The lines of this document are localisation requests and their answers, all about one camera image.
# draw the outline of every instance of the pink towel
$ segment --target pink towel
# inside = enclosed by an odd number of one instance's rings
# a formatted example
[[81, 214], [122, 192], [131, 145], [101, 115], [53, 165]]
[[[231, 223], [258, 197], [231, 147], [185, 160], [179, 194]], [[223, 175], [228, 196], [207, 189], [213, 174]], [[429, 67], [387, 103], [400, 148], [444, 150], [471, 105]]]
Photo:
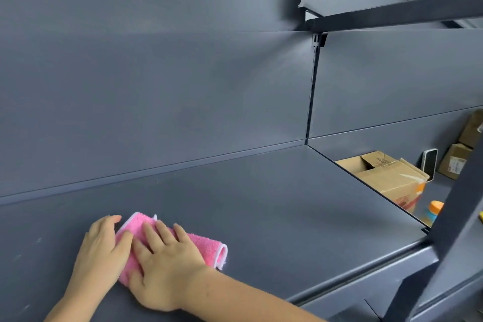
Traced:
[[[135, 212], [131, 217], [122, 225], [122, 227], [118, 230], [116, 233], [116, 244], [119, 242], [121, 239], [121, 235], [125, 231], [130, 231], [131, 233], [134, 234], [135, 237], [137, 237], [139, 240], [144, 245], [148, 245], [146, 237], [144, 236], [144, 232], [142, 231], [142, 224], [144, 222], [148, 222], [152, 225], [153, 229], [156, 230], [154, 224], [156, 223], [156, 215], [154, 215], [153, 218], [148, 217], [147, 215], [144, 215], [139, 212]], [[213, 268], [218, 268], [222, 269], [223, 265], [225, 264], [226, 261], [226, 256], [228, 254], [228, 247], [224, 245], [221, 242], [211, 240], [209, 238], [205, 237], [200, 237], [199, 235], [195, 234], [188, 234], [189, 238], [193, 241], [193, 243], [198, 247], [200, 253], [203, 256], [203, 259], [205, 260], [205, 263], [208, 266], [211, 266]], [[121, 276], [119, 277], [119, 281], [121, 284], [128, 286], [129, 284], [129, 277], [128, 277], [128, 272], [132, 269], [138, 269], [141, 270], [141, 266], [138, 263], [138, 260], [136, 259], [136, 256], [134, 253], [131, 251], [131, 254], [129, 255], [128, 262], [126, 263], [126, 266], [124, 267], [124, 270], [121, 273]]]

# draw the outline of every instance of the white label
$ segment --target white label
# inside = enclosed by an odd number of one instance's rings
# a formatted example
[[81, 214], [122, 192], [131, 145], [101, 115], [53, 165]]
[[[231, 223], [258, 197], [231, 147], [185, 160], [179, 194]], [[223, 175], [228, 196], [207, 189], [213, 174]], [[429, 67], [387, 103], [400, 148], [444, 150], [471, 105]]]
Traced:
[[466, 159], [461, 159], [457, 157], [450, 157], [450, 165], [448, 166], [448, 171], [459, 175], [465, 166]]

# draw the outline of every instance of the bottle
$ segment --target bottle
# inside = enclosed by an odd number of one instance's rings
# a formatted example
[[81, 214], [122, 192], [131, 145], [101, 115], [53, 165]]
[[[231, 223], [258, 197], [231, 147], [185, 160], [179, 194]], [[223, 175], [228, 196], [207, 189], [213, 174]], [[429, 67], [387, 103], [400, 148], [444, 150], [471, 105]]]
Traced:
[[423, 222], [431, 227], [436, 220], [439, 212], [441, 211], [441, 209], [443, 209], [443, 205], [444, 203], [440, 201], [431, 201], [426, 209], [426, 215], [423, 219]]

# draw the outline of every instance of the forearm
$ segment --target forearm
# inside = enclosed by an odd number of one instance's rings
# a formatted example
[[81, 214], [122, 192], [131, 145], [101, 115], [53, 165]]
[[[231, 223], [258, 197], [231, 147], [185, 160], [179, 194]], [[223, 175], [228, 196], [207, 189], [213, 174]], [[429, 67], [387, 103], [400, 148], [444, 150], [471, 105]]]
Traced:
[[89, 296], [64, 296], [47, 315], [44, 322], [89, 322], [98, 302]]
[[207, 322], [322, 321], [293, 304], [213, 269], [194, 277], [183, 309]]

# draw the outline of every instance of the brown cardboard box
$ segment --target brown cardboard box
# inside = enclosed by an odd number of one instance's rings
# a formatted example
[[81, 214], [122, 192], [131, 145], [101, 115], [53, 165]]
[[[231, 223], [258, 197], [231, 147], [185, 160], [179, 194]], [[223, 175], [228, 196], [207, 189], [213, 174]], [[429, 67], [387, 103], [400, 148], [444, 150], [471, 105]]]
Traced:
[[336, 162], [342, 168], [412, 213], [429, 176], [404, 159], [396, 160], [381, 151]]
[[461, 143], [451, 145], [439, 165], [438, 172], [450, 179], [457, 179], [472, 151], [473, 149]]
[[467, 145], [470, 148], [474, 148], [478, 139], [483, 132], [483, 109], [479, 108], [473, 112], [465, 130], [459, 137], [459, 142]]

